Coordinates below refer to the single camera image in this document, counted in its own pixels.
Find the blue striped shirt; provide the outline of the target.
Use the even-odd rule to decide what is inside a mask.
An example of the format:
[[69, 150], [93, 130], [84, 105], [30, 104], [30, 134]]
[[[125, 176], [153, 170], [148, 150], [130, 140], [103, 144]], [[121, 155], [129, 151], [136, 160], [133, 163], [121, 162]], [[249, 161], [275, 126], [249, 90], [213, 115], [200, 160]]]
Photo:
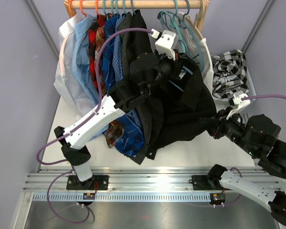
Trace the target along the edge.
[[[105, 38], [108, 39], [115, 32], [115, 25], [122, 16], [113, 16], [105, 22]], [[109, 41], [103, 51], [102, 75], [106, 89], [110, 90], [115, 86], [115, 73], [113, 69], [113, 46], [114, 38]], [[124, 129], [122, 138], [117, 142], [115, 148], [122, 154], [135, 156], [136, 153], [143, 148], [145, 143], [143, 130], [140, 132], [138, 128], [131, 127], [130, 121], [124, 115], [117, 119], [117, 122]]]

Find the orange hanger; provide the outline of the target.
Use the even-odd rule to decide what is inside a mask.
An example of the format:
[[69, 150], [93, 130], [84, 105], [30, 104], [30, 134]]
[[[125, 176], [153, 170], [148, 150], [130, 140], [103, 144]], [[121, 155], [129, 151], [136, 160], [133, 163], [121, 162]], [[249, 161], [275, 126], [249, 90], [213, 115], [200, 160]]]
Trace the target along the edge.
[[84, 0], [80, 0], [79, 6], [80, 6], [80, 11], [81, 11], [82, 15], [86, 18], [87, 14], [84, 12], [84, 9], [83, 9], [83, 1]]
[[68, 0], [68, 15], [70, 18], [76, 15], [76, 10], [72, 7], [72, 0]]
[[99, 7], [98, 7], [98, 2], [99, 2], [99, 0], [95, 0], [95, 12], [96, 12], [96, 14], [97, 14], [97, 16], [100, 16], [100, 13], [99, 13]]

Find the wooden clothes rail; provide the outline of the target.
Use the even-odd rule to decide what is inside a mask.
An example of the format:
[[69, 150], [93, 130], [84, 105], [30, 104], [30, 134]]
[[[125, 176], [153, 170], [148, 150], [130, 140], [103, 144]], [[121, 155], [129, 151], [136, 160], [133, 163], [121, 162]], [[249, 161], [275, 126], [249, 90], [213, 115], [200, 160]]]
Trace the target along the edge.
[[[79, 0], [72, 1], [74, 9], [80, 9]], [[178, 9], [186, 9], [185, 0], [177, 0]], [[173, 0], [100, 0], [99, 10], [105, 9], [175, 9]], [[95, 9], [95, 0], [84, 0], [83, 9]]]

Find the blue checked shirt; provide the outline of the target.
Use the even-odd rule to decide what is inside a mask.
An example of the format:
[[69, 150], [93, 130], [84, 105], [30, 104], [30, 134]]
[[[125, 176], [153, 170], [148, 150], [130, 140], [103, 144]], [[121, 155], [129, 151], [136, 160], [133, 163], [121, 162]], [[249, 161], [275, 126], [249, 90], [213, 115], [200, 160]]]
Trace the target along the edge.
[[[123, 29], [130, 28], [131, 20], [133, 16], [131, 13], [123, 15], [119, 18], [115, 25], [115, 32], [118, 32]], [[129, 39], [129, 33], [123, 33], [117, 35], [114, 38], [113, 46], [113, 69], [115, 73], [115, 82], [123, 80], [125, 76], [128, 76], [130, 73], [130, 67], [126, 55], [126, 45]], [[128, 112], [124, 117], [130, 121], [131, 127], [136, 127], [139, 131], [142, 131], [142, 124], [140, 118], [135, 109]]]

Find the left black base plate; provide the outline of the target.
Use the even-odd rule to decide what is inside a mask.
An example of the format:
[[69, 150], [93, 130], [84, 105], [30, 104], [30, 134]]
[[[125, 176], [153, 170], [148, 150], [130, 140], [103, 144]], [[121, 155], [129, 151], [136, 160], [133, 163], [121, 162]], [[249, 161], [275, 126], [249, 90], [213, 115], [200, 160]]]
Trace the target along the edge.
[[67, 190], [107, 190], [109, 176], [94, 175], [86, 181], [80, 181], [77, 175], [69, 175], [66, 185]]

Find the red black plaid shirt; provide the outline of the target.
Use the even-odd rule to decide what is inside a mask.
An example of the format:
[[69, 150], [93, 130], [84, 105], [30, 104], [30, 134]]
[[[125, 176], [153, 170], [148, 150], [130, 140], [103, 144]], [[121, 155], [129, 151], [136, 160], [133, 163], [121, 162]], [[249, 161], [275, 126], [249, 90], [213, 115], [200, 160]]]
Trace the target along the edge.
[[95, 50], [96, 50], [96, 33], [97, 30], [105, 24], [106, 16], [99, 15], [97, 16], [96, 21], [94, 21], [88, 29], [88, 37], [89, 37], [89, 58], [90, 58], [90, 77], [93, 83], [94, 88], [98, 92], [94, 60], [95, 60]]

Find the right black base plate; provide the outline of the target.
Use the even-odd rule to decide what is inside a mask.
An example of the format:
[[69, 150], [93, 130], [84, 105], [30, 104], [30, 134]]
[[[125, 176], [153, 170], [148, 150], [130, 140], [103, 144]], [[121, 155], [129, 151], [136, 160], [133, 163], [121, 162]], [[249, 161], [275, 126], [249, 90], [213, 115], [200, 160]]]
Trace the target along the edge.
[[208, 183], [206, 175], [193, 175], [191, 176], [191, 184], [194, 190], [222, 190], [222, 187], [212, 187]]

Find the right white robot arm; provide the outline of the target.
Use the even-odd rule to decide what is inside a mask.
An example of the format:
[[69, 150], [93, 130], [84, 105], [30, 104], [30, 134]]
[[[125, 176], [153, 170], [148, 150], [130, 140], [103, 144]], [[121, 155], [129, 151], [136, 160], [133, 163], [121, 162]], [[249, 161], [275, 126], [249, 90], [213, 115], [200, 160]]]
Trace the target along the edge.
[[264, 114], [254, 115], [243, 123], [239, 114], [229, 117], [228, 113], [228, 109], [221, 110], [216, 116], [199, 121], [214, 139], [227, 137], [252, 159], [257, 159], [258, 166], [277, 180], [280, 189], [258, 186], [218, 164], [206, 175], [208, 186], [238, 192], [264, 207], [277, 222], [286, 226], [286, 142], [278, 139], [280, 126]]

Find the white dress shirt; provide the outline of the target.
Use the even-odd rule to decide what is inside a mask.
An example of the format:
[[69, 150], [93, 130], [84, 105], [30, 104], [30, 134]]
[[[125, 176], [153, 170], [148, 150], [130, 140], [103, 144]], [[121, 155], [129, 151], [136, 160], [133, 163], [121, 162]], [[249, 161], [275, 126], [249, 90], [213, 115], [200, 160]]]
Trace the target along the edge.
[[72, 58], [76, 43], [75, 25], [83, 20], [76, 14], [59, 28], [59, 60], [55, 74], [54, 87], [74, 112], [76, 119], [81, 119], [91, 109], [92, 102], [72, 73]]

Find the teal plastic hanger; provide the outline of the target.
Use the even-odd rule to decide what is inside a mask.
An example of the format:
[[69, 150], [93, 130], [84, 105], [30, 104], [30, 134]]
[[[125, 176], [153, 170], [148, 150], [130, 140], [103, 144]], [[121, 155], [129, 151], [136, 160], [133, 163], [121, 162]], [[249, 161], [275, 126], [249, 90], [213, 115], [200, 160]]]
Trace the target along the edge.
[[178, 13], [178, 3], [176, 0], [174, 0], [174, 7], [175, 7], [175, 13], [170, 11], [160, 11], [157, 15], [157, 19], [160, 21], [160, 24], [162, 28], [167, 28], [169, 31], [174, 31], [178, 35], [178, 42], [181, 45], [182, 52], [184, 53], [183, 56], [187, 54], [187, 45], [183, 40], [183, 37], [181, 35], [181, 32], [179, 30], [179, 26], [175, 22], [175, 17]]

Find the wooden rack right leg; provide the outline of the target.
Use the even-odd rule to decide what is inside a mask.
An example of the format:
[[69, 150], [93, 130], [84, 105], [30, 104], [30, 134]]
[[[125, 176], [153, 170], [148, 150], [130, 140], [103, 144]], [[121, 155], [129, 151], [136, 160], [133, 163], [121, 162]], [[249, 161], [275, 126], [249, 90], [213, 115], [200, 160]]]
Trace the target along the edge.
[[209, 6], [209, 0], [188, 0], [189, 6], [191, 9], [199, 9], [199, 12], [196, 13], [194, 20], [190, 16], [185, 16], [185, 21], [190, 25], [196, 34], [198, 40], [202, 40], [203, 36], [201, 34], [206, 13]]

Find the aluminium mounting rail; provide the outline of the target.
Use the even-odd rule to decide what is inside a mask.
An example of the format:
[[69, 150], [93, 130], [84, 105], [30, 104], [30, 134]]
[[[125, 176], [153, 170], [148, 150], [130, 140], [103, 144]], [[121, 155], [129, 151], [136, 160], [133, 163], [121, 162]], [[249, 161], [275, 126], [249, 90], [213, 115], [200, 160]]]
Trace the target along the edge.
[[[276, 179], [259, 168], [240, 169], [243, 178], [256, 185], [280, 189]], [[109, 177], [107, 190], [109, 192], [186, 192], [193, 191], [190, 183], [192, 176], [206, 175], [207, 169], [185, 168], [149, 168], [149, 169], [96, 169], [95, 175]], [[27, 175], [23, 191], [46, 191], [50, 183], [66, 170], [41, 170], [40, 173]], [[62, 175], [54, 182], [52, 191], [66, 191], [67, 175]]]

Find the wooden rack leg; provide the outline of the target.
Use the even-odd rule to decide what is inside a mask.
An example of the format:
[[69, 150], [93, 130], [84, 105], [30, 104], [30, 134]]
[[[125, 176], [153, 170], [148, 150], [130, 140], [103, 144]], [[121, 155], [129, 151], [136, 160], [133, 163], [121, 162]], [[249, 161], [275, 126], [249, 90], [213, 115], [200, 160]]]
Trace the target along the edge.
[[66, 8], [69, 18], [76, 15], [76, 10], [72, 8], [72, 0], [64, 0], [63, 4]]
[[199, 12], [196, 13], [194, 20], [190, 16], [185, 16], [185, 21], [190, 25], [196, 34], [198, 40], [202, 40], [203, 36], [201, 34], [206, 13], [209, 6], [209, 0], [188, 0], [189, 6], [191, 9], [199, 9]]

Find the tan red plaid shirt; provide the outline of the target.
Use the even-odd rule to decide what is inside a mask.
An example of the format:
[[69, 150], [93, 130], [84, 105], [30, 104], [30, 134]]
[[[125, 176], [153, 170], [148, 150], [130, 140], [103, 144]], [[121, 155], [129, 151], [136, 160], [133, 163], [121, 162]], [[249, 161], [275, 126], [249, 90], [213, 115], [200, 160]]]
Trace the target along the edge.
[[[103, 46], [104, 42], [105, 42], [105, 27], [99, 27], [96, 31], [96, 47], [95, 47], [95, 58], [94, 58], [94, 68], [96, 69], [96, 62], [99, 59], [99, 51], [101, 49], [101, 47]], [[102, 75], [102, 57], [99, 63], [99, 81], [100, 81], [100, 85], [101, 85], [101, 90], [102, 90], [102, 95], [106, 95], [107, 94], [107, 89], [106, 89], [106, 85], [103, 81], [103, 75]], [[122, 138], [123, 134], [124, 134], [124, 129], [120, 126], [120, 124], [114, 120], [112, 122], [109, 123], [108, 125], [108, 129], [103, 133], [105, 138], [106, 138], [106, 142], [109, 148], [113, 148], [117, 142]]]

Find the white t-shirt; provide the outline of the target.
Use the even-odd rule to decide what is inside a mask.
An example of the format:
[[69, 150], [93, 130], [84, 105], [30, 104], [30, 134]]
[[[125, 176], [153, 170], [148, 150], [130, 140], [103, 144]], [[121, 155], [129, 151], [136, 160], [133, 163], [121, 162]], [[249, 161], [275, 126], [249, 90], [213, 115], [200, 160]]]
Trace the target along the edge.
[[202, 63], [202, 78], [206, 85], [212, 87], [213, 83], [213, 66], [211, 61], [211, 55], [206, 44], [206, 38], [203, 38], [198, 29], [193, 29], [193, 20], [189, 15], [185, 15], [183, 12], [178, 12], [177, 16], [180, 17], [180, 21], [175, 17], [177, 25], [179, 23], [183, 28], [178, 28], [182, 36], [183, 41], [187, 46], [188, 54], [195, 60], [197, 64]]

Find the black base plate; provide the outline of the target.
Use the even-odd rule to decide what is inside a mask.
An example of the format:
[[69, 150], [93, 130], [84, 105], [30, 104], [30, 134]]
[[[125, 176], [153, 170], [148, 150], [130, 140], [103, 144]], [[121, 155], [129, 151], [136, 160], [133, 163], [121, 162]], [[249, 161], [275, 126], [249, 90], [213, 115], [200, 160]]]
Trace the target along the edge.
[[77, 175], [69, 175], [66, 185], [67, 190], [107, 190], [109, 176], [94, 175], [86, 181], [80, 181]]
[[222, 187], [212, 187], [208, 183], [206, 175], [193, 175], [191, 176], [191, 184], [194, 190], [222, 190]]

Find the dark grey pinstripe shirt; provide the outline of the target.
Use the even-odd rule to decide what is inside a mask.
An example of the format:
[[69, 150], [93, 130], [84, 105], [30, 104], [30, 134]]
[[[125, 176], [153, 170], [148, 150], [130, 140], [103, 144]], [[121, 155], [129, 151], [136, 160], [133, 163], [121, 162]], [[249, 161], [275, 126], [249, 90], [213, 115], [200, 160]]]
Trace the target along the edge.
[[[131, 20], [130, 28], [144, 28], [144, 29], [147, 28], [146, 23], [143, 19], [143, 16], [142, 16], [140, 10], [135, 10], [135, 14], [132, 16], [133, 16], [133, 18]], [[142, 148], [138, 151], [136, 156], [131, 157], [131, 160], [134, 161], [135, 163], [141, 165], [142, 162], [144, 161], [145, 157], [146, 156], [144, 155], [143, 148]]]

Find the grey-blue plastic hanger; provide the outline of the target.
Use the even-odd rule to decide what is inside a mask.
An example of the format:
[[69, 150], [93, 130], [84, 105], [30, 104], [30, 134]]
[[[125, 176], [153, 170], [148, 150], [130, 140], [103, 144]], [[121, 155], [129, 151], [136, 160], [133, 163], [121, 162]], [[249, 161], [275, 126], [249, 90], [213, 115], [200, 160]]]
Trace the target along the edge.
[[189, 16], [190, 13], [190, 6], [189, 3], [186, 2], [186, 9], [187, 12], [181, 14], [181, 12], [177, 13], [176, 18], [178, 18], [178, 26], [183, 37], [184, 42], [187, 45], [187, 55], [196, 62], [199, 66], [200, 71], [204, 70], [204, 59], [203, 59], [203, 52], [201, 48], [200, 41], [198, 40], [196, 34], [194, 33], [193, 29], [190, 25], [185, 21], [185, 16]]

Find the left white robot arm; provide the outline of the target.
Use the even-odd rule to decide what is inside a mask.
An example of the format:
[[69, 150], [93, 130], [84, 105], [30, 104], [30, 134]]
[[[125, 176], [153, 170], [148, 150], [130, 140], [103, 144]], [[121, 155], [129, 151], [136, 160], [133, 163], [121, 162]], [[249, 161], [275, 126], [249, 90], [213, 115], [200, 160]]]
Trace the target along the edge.
[[158, 52], [143, 53], [130, 64], [130, 77], [116, 83], [82, 119], [72, 126], [55, 128], [62, 153], [75, 171], [70, 180], [72, 185], [83, 190], [96, 187], [86, 143], [110, 122], [144, 104], [153, 89], [169, 78], [177, 79], [181, 69], [182, 58], [177, 53], [173, 57]]

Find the wooden rack left leg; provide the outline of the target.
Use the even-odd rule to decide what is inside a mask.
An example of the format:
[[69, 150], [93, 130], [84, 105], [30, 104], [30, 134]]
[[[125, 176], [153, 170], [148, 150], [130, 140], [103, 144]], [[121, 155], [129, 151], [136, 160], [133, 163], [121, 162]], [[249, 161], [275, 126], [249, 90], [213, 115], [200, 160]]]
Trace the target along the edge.
[[63, 4], [66, 8], [69, 18], [76, 15], [76, 10], [72, 8], [72, 0], [64, 0]]

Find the light blue shirt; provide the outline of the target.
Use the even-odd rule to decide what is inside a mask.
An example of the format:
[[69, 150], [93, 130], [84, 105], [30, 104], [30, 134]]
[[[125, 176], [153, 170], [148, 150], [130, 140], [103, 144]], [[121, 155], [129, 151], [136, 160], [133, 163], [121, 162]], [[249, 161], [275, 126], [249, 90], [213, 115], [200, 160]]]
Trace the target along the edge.
[[90, 77], [89, 37], [88, 29], [96, 21], [95, 16], [87, 15], [75, 25], [75, 46], [72, 57], [72, 74], [81, 86], [84, 97], [80, 101], [81, 116], [85, 116], [99, 102], [99, 93], [93, 86]]

